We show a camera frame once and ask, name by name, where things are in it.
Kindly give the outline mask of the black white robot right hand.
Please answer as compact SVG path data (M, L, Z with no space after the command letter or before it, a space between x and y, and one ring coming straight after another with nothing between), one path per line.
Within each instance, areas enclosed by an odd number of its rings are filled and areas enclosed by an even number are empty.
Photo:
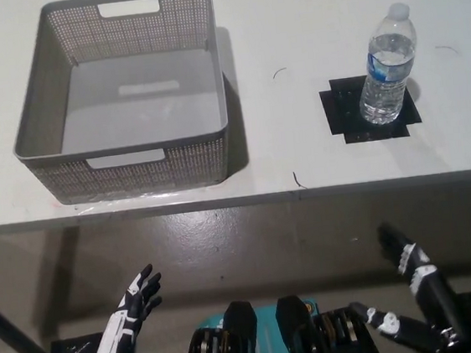
M360 302L349 309L384 338L420 353L471 353L471 322L438 267L401 231L388 224L377 230L381 250L404 277L425 320Z

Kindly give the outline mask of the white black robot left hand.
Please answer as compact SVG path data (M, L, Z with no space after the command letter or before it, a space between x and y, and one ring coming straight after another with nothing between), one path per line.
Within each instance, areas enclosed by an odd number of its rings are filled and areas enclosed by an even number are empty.
M148 264L132 281L108 320L96 353L135 353L137 336L150 312L162 303L160 273Z

